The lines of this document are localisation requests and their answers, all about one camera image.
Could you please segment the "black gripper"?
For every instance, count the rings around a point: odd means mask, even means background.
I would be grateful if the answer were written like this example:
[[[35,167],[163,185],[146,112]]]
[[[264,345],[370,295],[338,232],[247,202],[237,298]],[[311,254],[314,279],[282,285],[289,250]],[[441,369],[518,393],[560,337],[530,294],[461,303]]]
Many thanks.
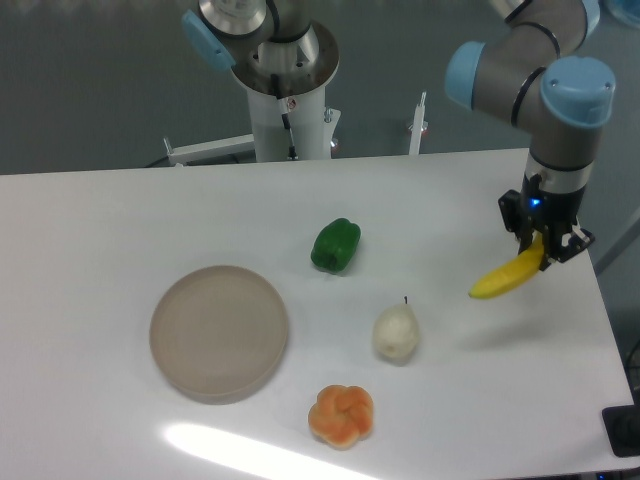
[[[508,190],[499,198],[504,227],[516,237],[519,254],[532,245],[535,230],[541,233],[540,271],[573,259],[595,242],[589,230],[573,229],[585,190],[583,186],[569,193],[552,193],[543,190],[540,181],[525,176],[521,192]]]

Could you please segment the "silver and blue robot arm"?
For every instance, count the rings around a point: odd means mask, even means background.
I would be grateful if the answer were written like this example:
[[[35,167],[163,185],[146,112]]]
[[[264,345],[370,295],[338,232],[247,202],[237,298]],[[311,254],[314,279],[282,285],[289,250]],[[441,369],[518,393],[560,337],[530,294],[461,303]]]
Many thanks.
[[[504,38],[463,44],[445,73],[451,100],[531,137],[522,186],[499,206],[505,228],[521,254],[533,255],[538,272],[572,259],[594,239],[577,214],[611,116],[615,77],[577,50],[599,16],[594,1],[519,1],[505,19]],[[305,2],[201,1],[181,22],[199,56],[245,89],[258,160],[330,157],[325,88],[339,50]]]

